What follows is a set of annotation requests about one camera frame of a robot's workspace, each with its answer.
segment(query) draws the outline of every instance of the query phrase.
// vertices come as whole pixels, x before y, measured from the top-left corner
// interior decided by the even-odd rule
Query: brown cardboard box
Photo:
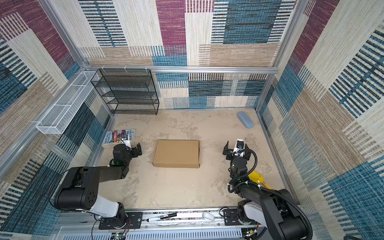
[[[199,140],[158,140],[153,157],[155,167],[199,168]]]

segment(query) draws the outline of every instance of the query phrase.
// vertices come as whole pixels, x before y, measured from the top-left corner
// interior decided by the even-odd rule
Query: black metal organizer
[[[91,80],[113,114],[153,114],[159,110],[150,70],[99,69]]]

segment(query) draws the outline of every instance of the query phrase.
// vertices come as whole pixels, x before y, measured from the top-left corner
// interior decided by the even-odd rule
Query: wire mesh rack
[[[43,134],[63,134],[92,90],[94,71],[83,71],[43,116],[36,128]]]
[[[113,114],[157,114],[159,98],[151,71],[99,69],[91,83]]]

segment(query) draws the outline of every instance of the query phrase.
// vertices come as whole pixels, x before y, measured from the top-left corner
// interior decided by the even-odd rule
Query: table surface
[[[237,118],[245,111],[253,121],[247,129]],[[274,189],[284,188],[257,115],[252,109],[159,110],[157,115],[117,114],[114,130],[136,129],[134,145],[141,144],[143,155],[133,158],[126,178],[99,185],[99,194],[121,202],[125,208],[236,206],[242,199],[227,190],[229,161],[222,155],[229,141],[244,139],[258,157],[256,171]],[[154,167],[158,139],[200,140],[200,168]],[[113,158],[112,147],[105,148],[99,166]],[[248,168],[254,163],[253,157]]]

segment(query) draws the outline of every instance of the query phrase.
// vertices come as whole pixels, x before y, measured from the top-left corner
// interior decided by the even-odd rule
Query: white mesh basket
[[[83,71],[65,90],[52,108],[43,116],[36,128],[43,134],[63,134],[73,117],[88,97],[93,85],[94,71]]]

